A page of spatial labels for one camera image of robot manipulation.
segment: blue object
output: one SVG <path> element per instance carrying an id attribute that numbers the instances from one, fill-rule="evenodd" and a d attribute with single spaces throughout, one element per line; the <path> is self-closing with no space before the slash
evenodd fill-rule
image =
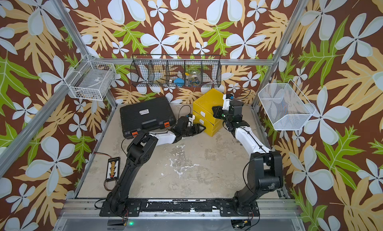
<path id="1" fill-rule="evenodd" d="M 174 83 L 178 86 L 178 87 L 183 87 L 184 84 L 185 84 L 185 81 L 182 79 L 182 78 L 177 78 L 174 80 Z"/>

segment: white arm segment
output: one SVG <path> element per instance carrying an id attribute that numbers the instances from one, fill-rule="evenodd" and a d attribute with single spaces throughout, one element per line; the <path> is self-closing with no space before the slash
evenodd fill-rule
<path id="1" fill-rule="evenodd" d="M 223 106 L 222 106 L 223 110 L 229 110 L 230 101 L 231 99 L 226 99 L 226 94 L 223 94 Z"/>
<path id="2" fill-rule="evenodd" d="M 252 153 L 255 153 L 255 152 L 259 152 L 259 153 L 266 153 L 266 152 L 270 152 L 270 149 L 268 147 L 266 147 L 253 133 L 253 131 L 251 130 L 250 127 L 248 126 L 241 126 L 241 127 L 238 127 L 236 128 L 236 139 L 239 140 L 239 142 L 241 142 L 241 144 L 243 145 L 243 147 L 245 147 L 247 153 L 249 154 L 249 156 L 252 154 Z"/>
<path id="3" fill-rule="evenodd" d="M 149 133 L 151 136 L 154 136 L 158 139 L 156 146 L 161 144 L 172 144 L 175 140 L 175 134 L 171 131 L 167 133 Z"/>

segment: drawer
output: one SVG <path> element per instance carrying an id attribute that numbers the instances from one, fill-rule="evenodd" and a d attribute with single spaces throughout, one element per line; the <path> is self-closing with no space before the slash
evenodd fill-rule
<path id="1" fill-rule="evenodd" d="M 199 124 L 202 124 L 203 126 L 206 127 L 206 130 L 205 132 L 209 135 L 209 136 L 213 136 L 215 135 L 215 133 L 217 133 L 222 127 L 222 120 L 221 122 L 218 122 L 216 124 L 212 124 L 211 122 L 209 122 L 208 120 L 206 120 L 205 118 L 203 118 L 201 115 L 199 115 L 198 113 L 196 113 L 195 111 L 193 111 L 193 115 L 195 115 L 195 120 L 194 122 L 195 123 L 199 123 Z"/>

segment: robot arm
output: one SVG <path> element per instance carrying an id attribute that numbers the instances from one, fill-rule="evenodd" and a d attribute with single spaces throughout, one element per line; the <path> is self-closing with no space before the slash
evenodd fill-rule
<path id="1" fill-rule="evenodd" d="M 222 107 L 213 107 L 213 116 L 223 120 L 227 130 L 241 142 L 250 156 L 247 163 L 248 183 L 234 195 L 234 210 L 241 215 L 252 209 L 255 201 L 263 194 L 282 188 L 282 157 L 279 152 L 271 151 L 262 144 L 249 124 L 242 120 L 243 102 L 234 100 L 231 94 L 224 95 L 223 100 Z"/>

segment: black mounting plate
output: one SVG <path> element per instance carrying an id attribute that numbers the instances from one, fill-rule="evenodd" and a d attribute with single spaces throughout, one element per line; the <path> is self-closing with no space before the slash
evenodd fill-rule
<path id="1" fill-rule="evenodd" d="M 243 214 L 238 214 L 237 212 L 234 211 L 234 205 L 235 203 L 233 201 L 221 200 L 219 202 L 220 215 L 222 217 L 233 217 L 233 216 L 250 217 L 253 214 L 254 214 L 254 217 L 259 216 L 258 204 L 256 202 L 251 205 L 250 210 L 252 211 L 252 213 L 249 212 L 249 209 L 246 209 L 243 211 Z"/>

